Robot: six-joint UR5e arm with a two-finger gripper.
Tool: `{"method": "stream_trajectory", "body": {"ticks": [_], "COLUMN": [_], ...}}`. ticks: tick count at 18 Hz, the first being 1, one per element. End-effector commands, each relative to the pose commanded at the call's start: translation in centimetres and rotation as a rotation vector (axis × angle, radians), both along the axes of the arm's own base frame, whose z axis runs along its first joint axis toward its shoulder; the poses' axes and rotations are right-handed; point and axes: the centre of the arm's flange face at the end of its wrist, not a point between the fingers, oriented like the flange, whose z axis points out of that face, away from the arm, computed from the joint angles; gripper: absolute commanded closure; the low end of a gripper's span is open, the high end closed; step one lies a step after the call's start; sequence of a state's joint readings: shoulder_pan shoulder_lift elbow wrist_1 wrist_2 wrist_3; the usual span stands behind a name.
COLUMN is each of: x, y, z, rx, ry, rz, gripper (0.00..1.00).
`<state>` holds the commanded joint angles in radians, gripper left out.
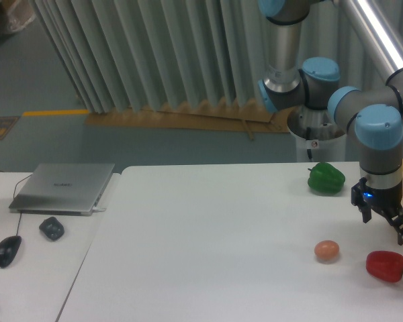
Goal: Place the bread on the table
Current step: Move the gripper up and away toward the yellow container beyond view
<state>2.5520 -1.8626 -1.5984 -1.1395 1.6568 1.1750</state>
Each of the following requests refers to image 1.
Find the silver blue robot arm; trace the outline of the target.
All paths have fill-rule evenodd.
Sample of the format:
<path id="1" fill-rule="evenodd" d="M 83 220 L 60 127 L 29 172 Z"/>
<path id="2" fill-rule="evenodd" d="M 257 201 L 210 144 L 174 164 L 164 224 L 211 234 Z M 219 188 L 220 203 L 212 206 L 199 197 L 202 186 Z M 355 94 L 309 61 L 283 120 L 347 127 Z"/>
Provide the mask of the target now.
<path id="1" fill-rule="evenodd" d="M 339 69 L 326 58 L 296 64 L 302 22 L 311 1 L 260 1 L 263 17 L 277 31 L 269 68 L 259 81 L 266 109 L 275 113 L 305 106 L 325 111 L 356 143 L 360 179 L 351 202 L 364 222 L 381 215 L 403 244 L 402 138 L 403 40 L 375 1 L 337 1 L 375 64 L 384 87 L 360 91 L 339 86 Z"/>

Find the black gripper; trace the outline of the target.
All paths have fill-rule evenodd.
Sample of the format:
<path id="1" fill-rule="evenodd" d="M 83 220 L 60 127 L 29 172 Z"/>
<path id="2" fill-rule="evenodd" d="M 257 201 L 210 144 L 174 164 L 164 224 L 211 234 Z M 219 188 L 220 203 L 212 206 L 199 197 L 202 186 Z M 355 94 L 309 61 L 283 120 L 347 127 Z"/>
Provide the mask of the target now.
<path id="1" fill-rule="evenodd" d="M 403 208 L 402 182 L 387 189 L 375 189 L 367 185 L 366 178 L 351 188 L 351 204 L 362 214 L 364 223 L 371 220 L 371 212 L 375 211 L 382 217 L 388 218 L 388 223 L 397 232 L 397 243 L 403 245 Z"/>

